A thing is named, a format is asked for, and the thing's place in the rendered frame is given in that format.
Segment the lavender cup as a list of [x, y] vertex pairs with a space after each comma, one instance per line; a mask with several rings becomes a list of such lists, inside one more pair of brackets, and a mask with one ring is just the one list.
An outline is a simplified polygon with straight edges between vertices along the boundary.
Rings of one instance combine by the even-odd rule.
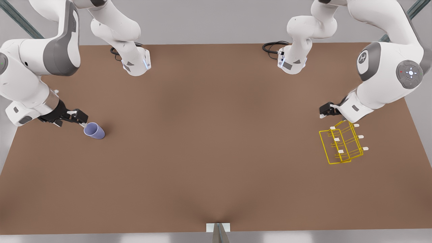
[[88, 123], [83, 131], [85, 135], [94, 139], [103, 139], [105, 137], [104, 130], [97, 123]]

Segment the silver frame post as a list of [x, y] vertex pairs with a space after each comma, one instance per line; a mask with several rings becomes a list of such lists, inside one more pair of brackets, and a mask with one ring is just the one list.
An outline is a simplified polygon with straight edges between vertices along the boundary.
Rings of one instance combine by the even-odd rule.
[[2, 9], [12, 20], [15, 21], [30, 37], [34, 39], [44, 39], [42, 34], [28, 21], [8, 0], [0, 0]]
[[[432, 47], [432, 0], [415, 0], [414, 4], [406, 11], [403, 3], [409, 0], [398, 0], [398, 3], [403, 8], [408, 27], [414, 31], [417, 40], [426, 47]], [[425, 19], [418, 20], [415, 24], [412, 19], [423, 10]]]
[[212, 243], [230, 243], [227, 232], [231, 231], [230, 223], [207, 223], [206, 232], [212, 233]]

